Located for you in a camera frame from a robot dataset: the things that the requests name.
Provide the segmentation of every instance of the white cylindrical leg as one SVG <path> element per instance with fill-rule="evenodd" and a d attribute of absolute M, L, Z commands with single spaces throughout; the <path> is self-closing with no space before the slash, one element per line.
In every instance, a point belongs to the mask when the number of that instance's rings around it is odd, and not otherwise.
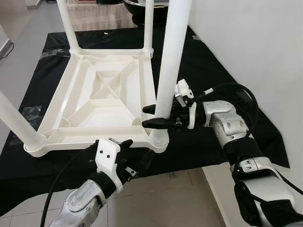
<path fill-rule="evenodd" d="M 70 14 L 68 12 L 66 1 L 65 0 L 57 0 L 57 4 L 59 7 L 60 15 L 62 18 L 63 26 L 65 29 L 65 33 L 70 44 L 72 53 L 81 53 L 81 48 L 79 47 L 75 31 L 72 28 Z"/>
<path fill-rule="evenodd" d="M 36 150 L 45 144 L 45 136 L 33 129 L 1 91 L 0 119 L 24 142 L 28 151 Z"/>
<path fill-rule="evenodd" d="M 183 52 L 192 0 L 170 0 L 165 30 L 156 118 L 169 118 Z M 150 141 L 164 147 L 169 141 L 167 130 L 152 130 Z"/>
<path fill-rule="evenodd" d="M 144 22 L 144 52 L 153 52 L 152 49 L 152 27 L 153 27 L 153 5 L 154 0 L 146 0 L 145 22 Z"/>

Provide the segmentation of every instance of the white wall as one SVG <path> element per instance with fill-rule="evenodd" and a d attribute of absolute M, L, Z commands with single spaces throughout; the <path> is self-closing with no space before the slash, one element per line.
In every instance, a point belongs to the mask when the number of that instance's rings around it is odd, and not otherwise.
<path fill-rule="evenodd" d="M 302 0 L 193 0 L 189 25 L 283 135 L 303 188 Z"/>
<path fill-rule="evenodd" d="M 9 38 L 7 37 L 2 26 L 0 25 L 0 51 L 3 49 L 4 45 L 8 40 Z"/>

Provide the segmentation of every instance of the tiled floor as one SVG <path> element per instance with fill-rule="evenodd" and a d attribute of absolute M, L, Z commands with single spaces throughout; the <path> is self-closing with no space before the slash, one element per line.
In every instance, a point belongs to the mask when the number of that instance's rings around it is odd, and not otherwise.
<path fill-rule="evenodd" d="M 47 33 L 63 31 L 56 4 L 43 3 L 0 62 L 0 89 L 19 107 L 39 60 Z M 9 129 L 0 122 L 0 151 Z M 60 212 L 70 190 L 53 195 L 46 225 Z M 0 218 L 0 227 L 39 226 L 46 194 L 28 199 Z M 93 227 L 220 227 L 220 215 L 202 169 L 151 176 L 127 183 L 108 199 Z"/>
<path fill-rule="evenodd" d="M 146 177 L 126 183 L 102 208 L 93 227 L 221 227 L 221 218 L 201 168 Z M 47 213 L 49 225 L 72 190 L 56 192 Z M 19 204 L 0 218 L 1 227 L 39 226 L 46 194 Z"/>
<path fill-rule="evenodd" d="M 0 13 L 0 24 L 11 41 L 16 41 L 20 36 L 34 12 L 35 10 Z"/>

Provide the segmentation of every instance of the black cable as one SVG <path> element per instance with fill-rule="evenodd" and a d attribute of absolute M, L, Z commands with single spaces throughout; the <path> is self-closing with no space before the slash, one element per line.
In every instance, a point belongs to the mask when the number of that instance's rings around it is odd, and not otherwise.
<path fill-rule="evenodd" d="M 62 176 L 62 174 L 65 172 L 65 170 L 69 167 L 69 165 L 80 155 L 83 153 L 83 151 L 86 151 L 86 149 L 79 151 L 76 155 L 74 155 L 71 160 L 62 168 L 62 170 L 60 171 L 60 173 L 56 176 L 55 180 L 53 181 L 53 184 L 49 190 L 49 193 L 47 195 L 45 204 L 44 204 L 44 208 L 43 208 L 43 213 L 42 213 L 42 217 L 41 217 L 41 222 L 40 222 L 40 227 L 44 227 L 45 225 L 45 219 L 46 219 L 46 214 L 47 214 L 47 210 L 48 210 L 48 206 L 49 203 L 51 201 L 52 195 L 53 195 L 53 191 L 54 188 L 58 182 L 58 180 L 60 179 L 60 177 Z"/>
<path fill-rule="evenodd" d="M 7 56 L 13 51 L 14 47 L 15 47 L 15 46 L 14 46 L 14 43 L 12 43 L 12 48 L 11 48 L 11 50 L 10 50 L 4 57 L 0 58 L 0 60 L 7 58 Z"/>
<path fill-rule="evenodd" d="M 279 171 L 277 171 L 280 175 L 280 177 L 285 181 L 286 184 L 288 184 L 289 186 L 291 186 L 293 189 L 295 189 L 298 193 L 300 193 L 301 195 L 303 195 L 303 191 L 298 188 L 297 186 L 295 186 L 293 183 L 291 183 L 289 180 L 287 180 L 282 174 L 280 174 Z"/>

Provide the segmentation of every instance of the black cloth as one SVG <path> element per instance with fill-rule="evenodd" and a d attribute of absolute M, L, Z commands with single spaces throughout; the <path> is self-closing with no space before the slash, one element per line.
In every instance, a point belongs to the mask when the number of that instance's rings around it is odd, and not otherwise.
<path fill-rule="evenodd" d="M 156 27 L 153 33 L 154 55 L 151 63 L 155 88 L 159 81 L 164 31 L 164 27 Z M 77 32 L 77 39 L 82 48 L 130 49 L 142 48 L 143 35 L 143 28 L 130 28 Z M 234 81 L 207 46 L 194 39 L 193 35 L 194 32 L 188 28 L 179 79 L 185 78 L 196 95 L 219 83 Z M 65 33 L 48 34 L 42 57 L 20 106 L 21 113 L 25 107 L 42 106 L 40 116 L 44 116 L 69 61 L 68 49 Z M 209 99 L 216 98 L 231 99 L 241 113 L 249 113 L 244 114 L 248 122 L 253 119 L 253 115 L 249 117 L 253 109 L 245 93 L 226 91 Z M 262 112 L 253 135 L 265 156 L 278 165 L 289 167 L 282 136 Z M 169 131 L 169 138 L 167 150 L 156 155 L 144 176 L 227 161 L 213 130 L 201 124 L 193 130 Z M 127 152 L 127 159 L 136 162 L 145 150 L 132 148 Z M 27 198 L 48 192 L 55 176 L 75 153 L 74 150 L 51 151 L 35 158 L 23 150 L 22 143 L 16 142 L 10 132 L 0 156 L 0 215 Z M 94 152 L 83 153 L 67 170 L 55 190 L 79 187 L 89 174 L 96 171 L 94 160 Z"/>

